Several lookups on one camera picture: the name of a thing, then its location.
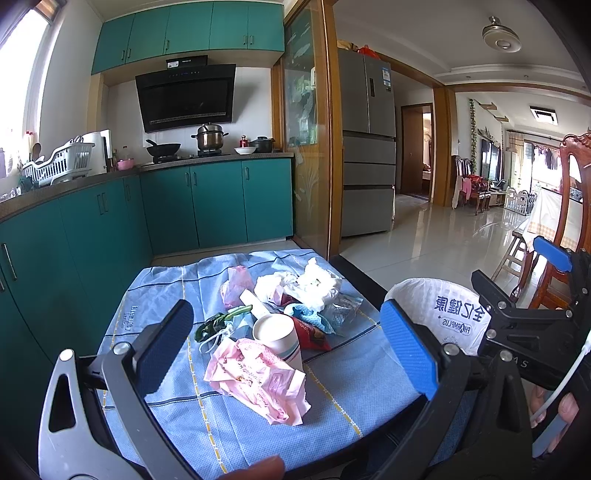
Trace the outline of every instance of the kitchen countertop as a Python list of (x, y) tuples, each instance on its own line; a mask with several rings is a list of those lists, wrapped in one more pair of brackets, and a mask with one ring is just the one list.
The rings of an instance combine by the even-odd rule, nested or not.
[(130, 170), (112, 171), (109, 173), (102, 173), (99, 175), (91, 175), (89, 177), (82, 177), (81, 179), (75, 179), (70, 181), (64, 181), (56, 185), (42, 187), (31, 192), (26, 192), (17, 197), (0, 202), (0, 222), (8, 220), (9, 218), (18, 215), (19, 213), (28, 210), (29, 208), (36, 207), (42, 203), (49, 202), (56, 198), (67, 195), (68, 193), (75, 192), (76, 190), (82, 190), (94, 185), (98, 185), (107, 181), (115, 180), (130, 175), (137, 175), (139, 173), (162, 170), (164, 168), (172, 167), (184, 167), (190, 165), (200, 165), (203, 163), (216, 163), (221, 161), (230, 160), (256, 160), (259, 158), (291, 158), (293, 153), (254, 153), (251, 155), (223, 155), (218, 157), (203, 157), (203, 158), (188, 158), (186, 160), (177, 160), (172, 162), (164, 163), (148, 163), (141, 164)]

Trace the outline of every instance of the black frying pan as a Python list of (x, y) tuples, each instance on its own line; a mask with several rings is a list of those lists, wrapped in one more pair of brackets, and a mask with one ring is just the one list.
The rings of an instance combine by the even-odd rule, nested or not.
[(146, 139), (146, 142), (152, 145), (152, 147), (146, 147), (146, 150), (154, 158), (169, 157), (170, 155), (174, 155), (178, 152), (178, 149), (181, 148), (180, 143), (163, 143), (158, 145), (156, 142), (152, 142), (148, 139)]

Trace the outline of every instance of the doorway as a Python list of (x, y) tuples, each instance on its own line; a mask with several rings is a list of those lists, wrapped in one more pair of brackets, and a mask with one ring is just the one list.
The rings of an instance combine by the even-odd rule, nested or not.
[(429, 201), (433, 182), (433, 104), (405, 105), (400, 193)]

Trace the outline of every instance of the blue tablecloth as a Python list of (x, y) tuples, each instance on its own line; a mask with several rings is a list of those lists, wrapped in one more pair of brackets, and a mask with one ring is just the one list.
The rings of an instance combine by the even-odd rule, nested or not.
[[(311, 405), (303, 425), (270, 426), (203, 381), (210, 355), (199, 353), (194, 330), (211, 315), (225, 311), (219, 289), (228, 279), (228, 268), (244, 265), (256, 282), (260, 275), (275, 271), (301, 274), (313, 257), (334, 271), (312, 250), (229, 254), (183, 267), (146, 268), (121, 300), (99, 353), (120, 341), (133, 342), (146, 325), (160, 322), (178, 299), (193, 306), (190, 337), (160, 389), (145, 400), (176, 448), (205, 480), (271, 455), (280, 455), (288, 470), (320, 460), (383, 425), (418, 397), (382, 332), (379, 312), (366, 300), (344, 336), (329, 336), (332, 351), (302, 352), (306, 399)], [(342, 292), (360, 296), (347, 281)], [(110, 395), (98, 393), (121, 453), (142, 464)]]

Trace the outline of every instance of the cabinet handle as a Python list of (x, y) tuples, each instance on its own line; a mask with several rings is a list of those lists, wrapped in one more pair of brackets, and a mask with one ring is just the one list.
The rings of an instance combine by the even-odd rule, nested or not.
[(6, 256), (6, 260), (8, 261), (8, 265), (10, 266), (10, 270), (12, 273), (12, 279), (14, 281), (17, 280), (17, 273), (14, 271), (14, 265), (12, 264), (12, 260), (10, 259), (10, 254), (8, 253), (8, 246), (6, 244), (2, 244), (2, 249), (4, 250), (4, 255)]

